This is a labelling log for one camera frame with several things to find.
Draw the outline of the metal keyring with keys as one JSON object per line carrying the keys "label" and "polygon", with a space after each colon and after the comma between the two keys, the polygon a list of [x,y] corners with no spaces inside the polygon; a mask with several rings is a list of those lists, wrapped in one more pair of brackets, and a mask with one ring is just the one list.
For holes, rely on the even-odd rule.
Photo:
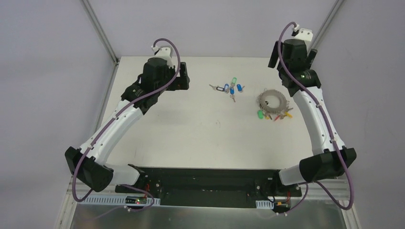
{"label": "metal keyring with keys", "polygon": [[257,96],[256,103],[259,107],[257,116],[259,119],[282,120],[285,117],[292,118],[290,111],[293,109],[289,105],[286,97],[277,90],[264,90]]}

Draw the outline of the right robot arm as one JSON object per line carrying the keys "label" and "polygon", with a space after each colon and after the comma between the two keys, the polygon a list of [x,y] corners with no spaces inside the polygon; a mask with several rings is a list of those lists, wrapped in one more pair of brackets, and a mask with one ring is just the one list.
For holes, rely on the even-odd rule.
{"label": "right robot arm", "polygon": [[282,169],[271,182],[276,195],[284,195],[290,185],[314,182],[345,173],[357,157],[354,148],[347,148],[338,136],[323,104],[318,74],[311,69],[317,50],[309,52],[304,41],[287,39],[275,42],[268,66],[276,68],[282,85],[297,104],[307,127],[313,156],[300,160],[293,167]]}

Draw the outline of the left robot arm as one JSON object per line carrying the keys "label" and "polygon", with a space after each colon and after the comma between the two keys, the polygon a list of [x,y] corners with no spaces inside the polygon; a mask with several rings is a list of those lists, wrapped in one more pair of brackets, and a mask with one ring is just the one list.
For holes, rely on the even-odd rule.
{"label": "left robot arm", "polygon": [[137,80],[128,86],[116,108],[94,135],[78,148],[69,147],[64,156],[72,175],[92,191],[109,185],[125,184],[134,193],[145,189],[146,180],[134,165],[109,165],[107,159],[122,136],[158,101],[165,91],[188,90],[190,79],[185,62],[180,71],[170,68],[165,59],[152,57]]}

